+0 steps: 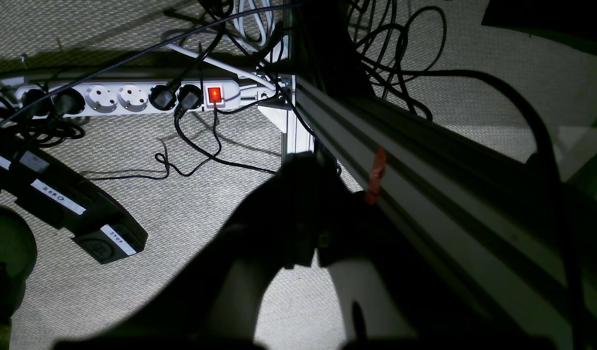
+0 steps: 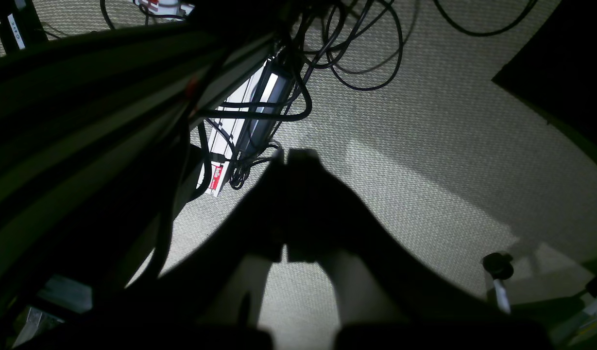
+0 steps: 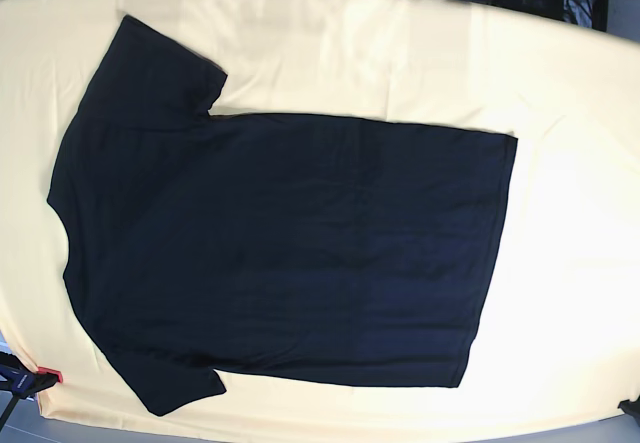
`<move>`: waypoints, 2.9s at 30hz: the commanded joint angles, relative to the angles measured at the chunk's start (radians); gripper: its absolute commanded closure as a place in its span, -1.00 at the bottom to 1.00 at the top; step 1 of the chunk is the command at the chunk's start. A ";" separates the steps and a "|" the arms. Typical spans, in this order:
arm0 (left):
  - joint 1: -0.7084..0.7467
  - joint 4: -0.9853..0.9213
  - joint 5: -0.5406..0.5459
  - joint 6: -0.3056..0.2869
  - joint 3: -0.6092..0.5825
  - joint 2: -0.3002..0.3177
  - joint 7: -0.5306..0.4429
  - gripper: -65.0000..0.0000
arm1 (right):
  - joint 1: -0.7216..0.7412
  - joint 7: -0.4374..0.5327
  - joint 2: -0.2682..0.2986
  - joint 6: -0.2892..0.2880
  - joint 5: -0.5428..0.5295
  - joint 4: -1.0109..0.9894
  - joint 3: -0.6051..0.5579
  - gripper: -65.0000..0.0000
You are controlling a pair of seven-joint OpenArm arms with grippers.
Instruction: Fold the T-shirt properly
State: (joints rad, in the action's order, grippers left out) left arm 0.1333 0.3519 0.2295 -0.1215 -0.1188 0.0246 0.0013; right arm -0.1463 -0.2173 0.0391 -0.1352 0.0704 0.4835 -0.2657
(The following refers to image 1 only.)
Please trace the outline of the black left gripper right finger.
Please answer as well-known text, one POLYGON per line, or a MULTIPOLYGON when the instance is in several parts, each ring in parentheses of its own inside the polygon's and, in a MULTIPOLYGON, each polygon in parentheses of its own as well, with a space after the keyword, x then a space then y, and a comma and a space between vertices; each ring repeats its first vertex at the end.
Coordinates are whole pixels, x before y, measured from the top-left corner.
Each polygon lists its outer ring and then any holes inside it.
POLYGON ((339 296, 347 350, 553 350, 473 280, 440 242, 474 247, 445 213, 390 218, 347 190, 334 168, 318 172, 321 265, 339 296))

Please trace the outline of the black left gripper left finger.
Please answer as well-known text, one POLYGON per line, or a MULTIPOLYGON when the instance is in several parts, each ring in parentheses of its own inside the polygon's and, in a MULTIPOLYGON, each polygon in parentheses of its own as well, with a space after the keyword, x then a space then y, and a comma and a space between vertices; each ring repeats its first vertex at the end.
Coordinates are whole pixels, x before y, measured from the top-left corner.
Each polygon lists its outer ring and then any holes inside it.
POLYGON ((316 161, 287 161, 152 301, 114 328, 57 350, 253 349, 261 302, 282 268, 316 246, 316 161))

